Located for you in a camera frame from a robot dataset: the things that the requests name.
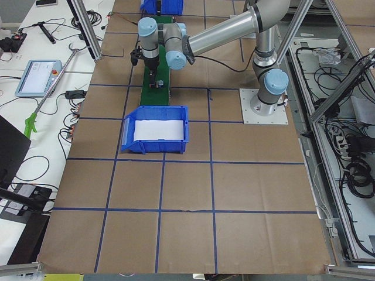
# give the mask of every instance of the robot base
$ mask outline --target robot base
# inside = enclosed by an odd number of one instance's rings
[[[253,125],[288,125],[287,113],[284,106],[276,107],[270,116],[256,114],[250,107],[251,99],[258,93],[258,89],[240,89],[242,116],[244,124]]]

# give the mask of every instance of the blue joint cap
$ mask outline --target blue joint cap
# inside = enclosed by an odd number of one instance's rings
[[[152,18],[142,18],[138,22],[138,34],[140,37],[147,37],[158,29],[156,20]]]
[[[289,84],[288,75],[281,69],[271,69],[265,76],[264,85],[272,95],[281,95]]]
[[[187,62],[185,55],[179,51],[169,51],[165,58],[169,68],[173,70],[183,69]]]
[[[178,27],[180,28],[181,30],[181,35],[182,37],[188,35],[187,31],[186,31],[186,25],[184,23],[180,23],[180,22],[177,22],[177,25]]]

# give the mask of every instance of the power adapter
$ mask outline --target power adapter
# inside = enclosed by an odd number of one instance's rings
[[[86,93],[84,90],[74,90],[74,91],[66,91],[65,92],[65,98],[67,100],[73,100],[76,98],[84,98],[86,96]]]

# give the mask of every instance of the blue bin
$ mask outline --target blue bin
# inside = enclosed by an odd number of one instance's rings
[[[135,121],[143,120],[181,120],[183,121],[183,139],[179,140],[134,140]],[[125,117],[122,133],[121,151],[129,149],[133,152],[180,152],[186,149],[189,142],[188,107],[141,106]]]
[[[156,15],[156,0],[141,1],[141,9]],[[162,0],[162,15],[182,15],[183,0]]]

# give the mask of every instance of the robotic arm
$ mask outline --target robotic arm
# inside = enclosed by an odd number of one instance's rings
[[[255,32],[257,44],[253,69],[261,88],[251,100],[251,107],[259,115],[271,115],[289,83],[288,76],[276,65],[274,44],[274,26],[285,16],[289,5],[290,0],[249,0],[247,11],[193,36],[186,34],[182,23],[157,24],[152,18],[142,18],[138,23],[142,47],[133,51],[132,62],[145,61],[150,76],[153,75],[150,86],[156,87],[159,44],[165,46],[169,68],[180,70],[187,62],[193,64],[195,56]]]

